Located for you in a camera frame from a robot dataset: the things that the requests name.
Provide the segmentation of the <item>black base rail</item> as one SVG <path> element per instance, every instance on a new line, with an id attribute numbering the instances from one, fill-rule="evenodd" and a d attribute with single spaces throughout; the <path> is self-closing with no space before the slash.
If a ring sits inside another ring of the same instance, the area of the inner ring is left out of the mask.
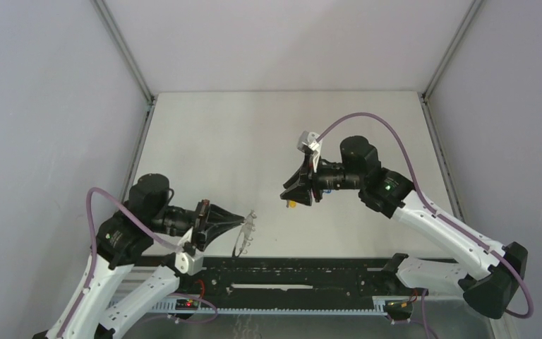
<path id="1" fill-rule="evenodd" d="M 419 290 L 384 272 L 385 258 L 207 257 L 181 279 L 180 293 L 220 311 L 376 311 L 374 300 L 411 299 Z"/>

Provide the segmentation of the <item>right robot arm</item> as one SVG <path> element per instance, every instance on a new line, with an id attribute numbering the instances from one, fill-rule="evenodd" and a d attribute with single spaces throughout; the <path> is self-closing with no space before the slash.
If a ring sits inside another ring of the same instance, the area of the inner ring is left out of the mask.
<path id="1" fill-rule="evenodd" d="M 371 210 L 410 226 L 451 255 L 453 263 L 395 254 L 383 268 L 383 288 L 400 295 L 408 288 L 462 297 L 479 314 L 500 319 L 521 286 L 528 251 L 517 242 L 504 245 L 439 208 L 404 175 L 381 165 L 375 146 L 363 136 L 339 145 L 341 162 L 320 156 L 319 135 L 303 132 L 297 148 L 302 165 L 288 179 L 280 198 L 311 206 L 326 191 L 355 190 Z"/>

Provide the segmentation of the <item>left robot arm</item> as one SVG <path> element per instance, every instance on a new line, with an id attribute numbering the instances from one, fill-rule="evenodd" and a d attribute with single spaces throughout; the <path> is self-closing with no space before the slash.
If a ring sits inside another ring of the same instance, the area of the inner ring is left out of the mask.
<path id="1" fill-rule="evenodd" d="M 245 218 L 207 199 L 195 210 L 172 206 L 173 196 L 163 174 L 141 176 L 124 202 L 97 187 L 88 191 L 91 245 L 85 272 L 55 324 L 35 338 L 121 338 L 162 298 L 193 289 L 206 248 Z M 110 306 L 119 285 L 154 243 L 169 253 L 144 282 Z"/>

